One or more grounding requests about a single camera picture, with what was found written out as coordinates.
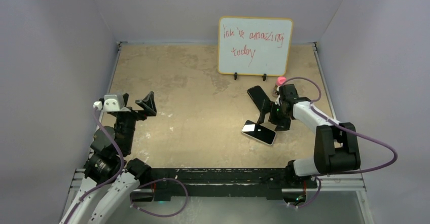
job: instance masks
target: pink lid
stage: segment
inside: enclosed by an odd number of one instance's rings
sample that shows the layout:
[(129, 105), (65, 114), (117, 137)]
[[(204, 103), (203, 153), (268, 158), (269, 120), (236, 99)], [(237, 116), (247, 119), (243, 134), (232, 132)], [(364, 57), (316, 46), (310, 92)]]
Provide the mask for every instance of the pink lid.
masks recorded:
[(278, 77), (276, 80), (276, 86), (281, 86), (286, 81), (286, 78), (283, 76)]

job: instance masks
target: whiteboard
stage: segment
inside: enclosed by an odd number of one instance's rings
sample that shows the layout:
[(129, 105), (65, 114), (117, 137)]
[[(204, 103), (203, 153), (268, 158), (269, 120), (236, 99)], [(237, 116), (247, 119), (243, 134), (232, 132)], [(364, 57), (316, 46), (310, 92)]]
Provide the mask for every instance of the whiteboard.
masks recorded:
[(222, 17), (218, 35), (218, 72), (284, 75), (292, 30), (291, 19)]

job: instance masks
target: wall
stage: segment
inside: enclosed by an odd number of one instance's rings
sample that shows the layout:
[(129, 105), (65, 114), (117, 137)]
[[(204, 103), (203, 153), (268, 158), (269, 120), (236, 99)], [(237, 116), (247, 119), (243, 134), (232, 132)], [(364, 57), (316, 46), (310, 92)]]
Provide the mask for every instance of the wall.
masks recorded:
[(118, 41), (218, 41), (222, 16), (287, 17), (293, 43), (318, 41), (342, 0), (95, 0)]
[[(364, 174), (376, 223), (428, 223), (430, 0), (343, 0), (319, 54), (339, 119), (394, 146)], [(360, 141), (362, 168), (392, 154)]]
[(93, 0), (2, 0), (0, 13), (0, 222), (58, 223), (115, 40)]

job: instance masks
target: table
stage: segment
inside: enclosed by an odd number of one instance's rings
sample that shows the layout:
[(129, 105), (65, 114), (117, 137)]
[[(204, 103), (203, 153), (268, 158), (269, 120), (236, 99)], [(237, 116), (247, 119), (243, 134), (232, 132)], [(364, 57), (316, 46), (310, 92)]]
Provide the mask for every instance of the table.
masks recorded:
[[(314, 134), (293, 120), (290, 131), (278, 132), (273, 146), (244, 136), (246, 120), (256, 122), (259, 111), (247, 89), (260, 85), (271, 97), (275, 77), (219, 74), (216, 45), (123, 45), (111, 93), (129, 93), (128, 106), (155, 93), (157, 116), (136, 123), (132, 153), (154, 168), (275, 168), (312, 156)], [(287, 78), (315, 81), (323, 95), (315, 105), (331, 115), (312, 45), (291, 46)], [(295, 80), (300, 96), (318, 97), (307, 81)], [(268, 128), (274, 126), (263, 124)], [(115, 118), (103, 117), (113, 126)]]

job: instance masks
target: yellow whiteboard frame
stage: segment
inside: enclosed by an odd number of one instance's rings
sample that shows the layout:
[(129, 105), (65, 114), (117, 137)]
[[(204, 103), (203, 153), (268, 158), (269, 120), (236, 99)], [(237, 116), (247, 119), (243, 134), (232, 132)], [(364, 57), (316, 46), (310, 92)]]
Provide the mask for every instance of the yellow whiteboard frame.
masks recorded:
[[(286, 67), (288, 66), (288, 57), (290, 56), (290, 47), (291, 47), (291, 39), (293, 38), (293, 28), (294, 22), (289, 18), (265, 18), (265, 17), (250, 17), (250, 16), (223, 16), (220, 18), (218, 22), (218, 73), (220, 74), (234, 74), (234, 73), (221, 73), (220, 72), (220, 32), (221, 32), (221, 20), (224, 18), (239, 18), (239, 19), (254, 19), (254, 20), (289, 20), (291, 21), (291, 34), (290, 34), (290, 42), (288, 43), (288, 51), (286, 55), (285, 62), (285, 71), (283, 74), (267, 74), (266, 76), (283, 76), (286, 74)], [(263, 76), (263, 74), (255, 74), (255, 73), (238, 73), (237, 75), (241, 76)]]

